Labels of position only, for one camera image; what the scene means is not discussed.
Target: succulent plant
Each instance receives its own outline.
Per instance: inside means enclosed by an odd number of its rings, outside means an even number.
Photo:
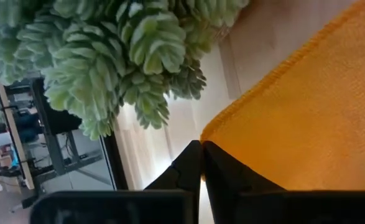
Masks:
[[[63,38],[66,44],[52,54],[59,63],[42,70],[45,96],[53,109],[68,110],[86,121],[82,128],[107,130],[90,124],[105,123],[118,114],[116,88],[127,71],[116,27],[110,22],[73,23]]]
[[[113,12],[115,0],[55,0],[51,12],[64,18],[100,21]]]
[[[159,129],[169,118],[164,77],[162,75],[146,75],[139,68],[122,78],[119,94],[130,105],[135,105],[140,125],[148,128],[151,124]]]
[[[116,14],[129,58],[142,65],[145,74],[178,72],[184,61],[186,33],[167,8],[165,1],[149,1],[147,5],[124,1]]]
[[[51,107],[91,139],[111,133],[124,102],[159,129],[167,94],[201,97],[199,60],[248,1],[0,0],[0,82],[40,73]]]
[[[205,19],[211,25],[232,26],[239,11],[250,0],[170,0],[170,7],[176,14],[188,14],[199,21]]]
[[[214,42],[215,30],[207,22],[198,21],[195,18],[180,20],[181,27],[187,33],[185,40],[186,57],[192,60],[200,60],[204,54],[211,52]]]
[[[181,72],[167,75],[167,84],[174,98],[199,100],[200,92],[206,86],[206,77],[200,70],[200,61],[186,60]]]
[[[34,70],[52,67],[52,54],[65,44],[63,32],[70,25],[69,20],[41,10],[33,22],[26,24],[17,35],[21,41],[15,56],[28,60]]]
[[[20,81],[31,70],[31,63],[15,57],[21,42],[16,38],[18,29],[0,27],[0,82],[10,85]]]
[[[17,27],[34,18],[35,10],[45,1],[0,0],[0,26]]]

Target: yellow cushion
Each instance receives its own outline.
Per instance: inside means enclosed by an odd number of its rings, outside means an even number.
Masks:
[[[365,189],[365,0],[203,131],[286,189]]]

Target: cable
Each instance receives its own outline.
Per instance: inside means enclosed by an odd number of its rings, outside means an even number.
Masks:
[[[36,164],[36,163],[38,163],[38,162],[41,162],[41,161],[43,161],[44,159],[46,159],[46,158],[48,158],[48,157],[50,157],[50,155],[46,155],[46,156],[44,156],[43,158],[41,158],[41,159],[38,159],[38,160],[34,161],[34,164]]]
[[[66,148],[66,151],[67,153],[69,154],[70,156],[70,159],[73,158],[73,153],[70,152],[70,138],[69,138],[69,135],[67,133],[66,134],[66,140],[65,140],[65,145],[61,148],[61,149],[64,149]]]
[[[15,184],[8,184],[7,182],[4,182],[2,180],[0,180],[0,183],[5,184],[5,185],[9,185],[11,187],[20,187],[19,185],[15,185]]]

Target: black object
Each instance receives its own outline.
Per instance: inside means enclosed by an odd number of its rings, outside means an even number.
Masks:
[[[67,111],[55,111],[44,96],[44,79],[36,78],[31,83],[32,94],[40,119],[46,125],[45,133],[57,135],[78,129],[81,119],[70,115]]]
[[[21,175],[19,169],[0,170],[0,177],[18,177]]]
[[[116,142],[116,137],[112,131],[110,136],[103,138],[102,142],[104,144],[104,149],[108,155],[108,167],[111,169],[111,177],[114,179],[117,190],[128,190],[128,184],[126,179],[126,173],[121,162],[121,156],[118,144]]]
[[[26,197],[21,202],[22,208],[29,208],[30,206],[32,206],[34,204],[34,202],[37,201],[37,199],[39,199],[39,195],[38,194],[33,194],[30,197]]]
[[[34,206],[30,223],[191,224],[191,199],[191,193],[182,190],[60,192]]]
[[[365,223],[365,192],[289,192],[212,142],[198,141],[142,192],[49,195],[30,223],[198,223],[202,172],[216,224]]]

